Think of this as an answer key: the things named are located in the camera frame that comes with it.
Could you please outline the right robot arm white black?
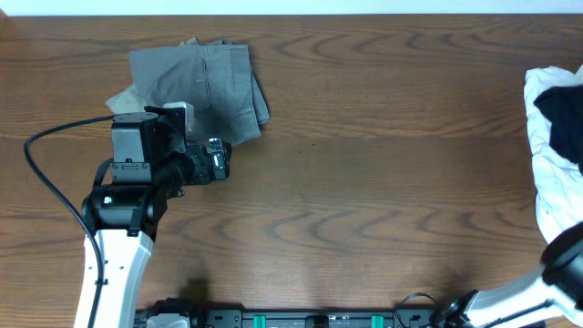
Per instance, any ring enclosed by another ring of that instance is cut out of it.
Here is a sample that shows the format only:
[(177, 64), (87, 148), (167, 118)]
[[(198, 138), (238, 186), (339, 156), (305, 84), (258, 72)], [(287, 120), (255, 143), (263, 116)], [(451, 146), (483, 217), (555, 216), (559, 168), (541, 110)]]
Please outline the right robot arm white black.
[(500, 288), (457, 299), (439, 322), (444, 327), (527, 327), (556, 317), (582, 325), (580, 223), (548, 244), (537, 269)]

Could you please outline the dark teal t-shirt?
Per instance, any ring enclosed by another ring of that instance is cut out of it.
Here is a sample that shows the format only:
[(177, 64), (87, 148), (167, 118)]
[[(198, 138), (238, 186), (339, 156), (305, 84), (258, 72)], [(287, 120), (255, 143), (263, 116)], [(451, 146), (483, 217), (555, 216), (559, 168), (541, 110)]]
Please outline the dark teal t-shirt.
[(534, 105), (550, 121), (550, 147), (582, 173), (582, 86), (552, 87)]

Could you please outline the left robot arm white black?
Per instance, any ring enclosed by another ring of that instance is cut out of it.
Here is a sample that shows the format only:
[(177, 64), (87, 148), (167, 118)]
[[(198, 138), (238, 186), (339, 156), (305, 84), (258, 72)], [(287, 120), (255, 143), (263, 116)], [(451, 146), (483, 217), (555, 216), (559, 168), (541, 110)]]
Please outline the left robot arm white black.
[(76, 327), (130, 327), (168, 201), (183, 187), (230, 175), (231, 145), (187, 140), (180, 108), (116, 115), (111, 126), (112, 181), (96, 178), (82, 212), (89, 235)]

